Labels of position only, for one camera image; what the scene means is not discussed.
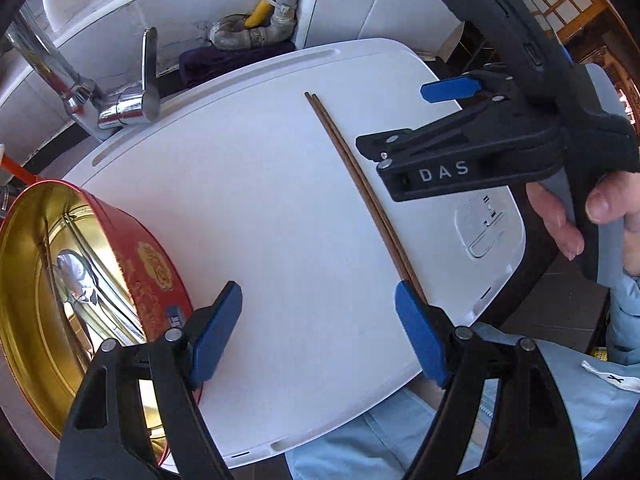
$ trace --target hand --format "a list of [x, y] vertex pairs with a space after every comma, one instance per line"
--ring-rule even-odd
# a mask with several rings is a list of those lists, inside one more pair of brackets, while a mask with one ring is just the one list
[[[527, 196], [562, 254], [569, 260], [581, 254], [584, 239], [567, 221], [562, 202], [537, 182], [527, 184]], [[631, 276], [640, 276], [640, 173], [618, 171], [607, 175], [591, 191], [586, 211], [594, 224], [606, 224], [624, 216], [624, 267]]]

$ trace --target faucet handle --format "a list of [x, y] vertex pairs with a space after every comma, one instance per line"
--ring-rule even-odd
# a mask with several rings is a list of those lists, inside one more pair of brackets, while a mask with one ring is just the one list
[[103, 130], [125, 124], [152, 123], [160, 114], [156, 78], [158, 31], [148, 28], [142, 38], [142, 79], [105, 97], [100, 106], [98, 127]]

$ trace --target chrome faucet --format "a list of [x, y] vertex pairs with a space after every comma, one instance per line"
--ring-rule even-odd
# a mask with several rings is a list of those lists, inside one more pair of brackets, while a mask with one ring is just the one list
[[6, 36], [60, 96], [69, 117], [100, 142], [125, 124], [150, 123], [158, 118], [158, 32], [155, 27], [147, 29], [142, 40], [142, 81], [109, 92], [103, 92], [95, 81], [76, 72], [40, 28], [27, 5], [16, 14]]

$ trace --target orange handle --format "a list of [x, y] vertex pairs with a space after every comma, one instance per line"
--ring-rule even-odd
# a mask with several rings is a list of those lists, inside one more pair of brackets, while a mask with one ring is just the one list
[[25, 170], [20, 164], [8, 157], [5, 153], [0, 156], [2, 157], [2, 159], [0, 159], [0, 168], [8, 171], [13, 176], [23, 181], [27, 186], [35, 184], [38, 181], [38, 178], [34, 174], [29, 173], [29, 171]]

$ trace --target blue clothing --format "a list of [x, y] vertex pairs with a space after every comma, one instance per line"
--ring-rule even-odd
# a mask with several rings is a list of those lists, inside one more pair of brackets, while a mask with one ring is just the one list
[[[489, 341], [514, 344], [520, 338], [483, 323], [472, 328]], [[608, 362], [548, 341], [537, 343], [566, 405], [584, 477], [609, 450], [640, 400], [640, 394], [612, 386], [580, 366], [587, 361], [607, 374], [640, 378], [638, 278], [623, 276], [611, 289]], [[491, 422], [496, 392], [497, 380], [487, 381], [479, 412], [486, 425]], [[340, 428], [288, 451], [289, 470], [294, 480], [398, 480], [434, 416], [431, 406], [402, 388]], [[470, 442], [460, 472], [476, 467], [481, 457], [481, 447]]]

